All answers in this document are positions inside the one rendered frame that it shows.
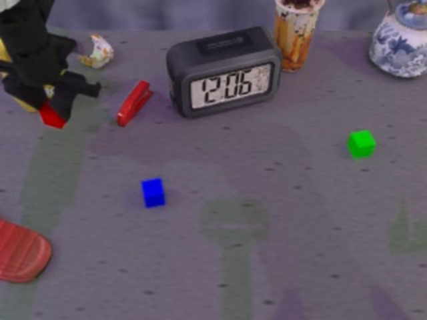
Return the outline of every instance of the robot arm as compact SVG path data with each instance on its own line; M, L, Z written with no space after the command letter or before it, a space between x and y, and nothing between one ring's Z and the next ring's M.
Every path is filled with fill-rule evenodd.
M0 38L20 80L32 87L55 82L64 67L46 20L54 0L0 0Z

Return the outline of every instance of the blue cube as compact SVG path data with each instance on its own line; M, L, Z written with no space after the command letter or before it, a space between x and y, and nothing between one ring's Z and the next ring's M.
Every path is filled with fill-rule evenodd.
M152 208L166 204L165 191L160 178L142 181L141 186L145 207Z

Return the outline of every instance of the orange patterned cup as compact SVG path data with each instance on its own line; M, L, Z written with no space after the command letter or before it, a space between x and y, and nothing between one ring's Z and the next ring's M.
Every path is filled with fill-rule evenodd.
M312 0L309 7L301 9L284 5L284 0L275 1L274 38L282 51L283 71L292 72L301 69L307 59L319 10L325 0Z

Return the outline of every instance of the clock display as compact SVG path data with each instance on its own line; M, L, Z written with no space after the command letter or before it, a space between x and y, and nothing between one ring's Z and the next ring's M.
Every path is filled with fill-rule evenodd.
M206 77L191 82L191 108L201 109L241 98L261 95L270 89L272 65Z

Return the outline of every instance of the gray table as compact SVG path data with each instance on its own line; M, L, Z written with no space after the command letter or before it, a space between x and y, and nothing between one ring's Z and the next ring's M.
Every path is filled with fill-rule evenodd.
M0 94L0 214L54 247L38 281L1 284L0 319L424 320L426 78L373 68L366 33L318 33L274 100L182 119L165 53L202 35L106 34L113 63L72 63L102 95L61 132ZM155 95L117 127L140 79ZM372 158L348 155L357 129ZM139 182L157 176L167 206L147 210Z

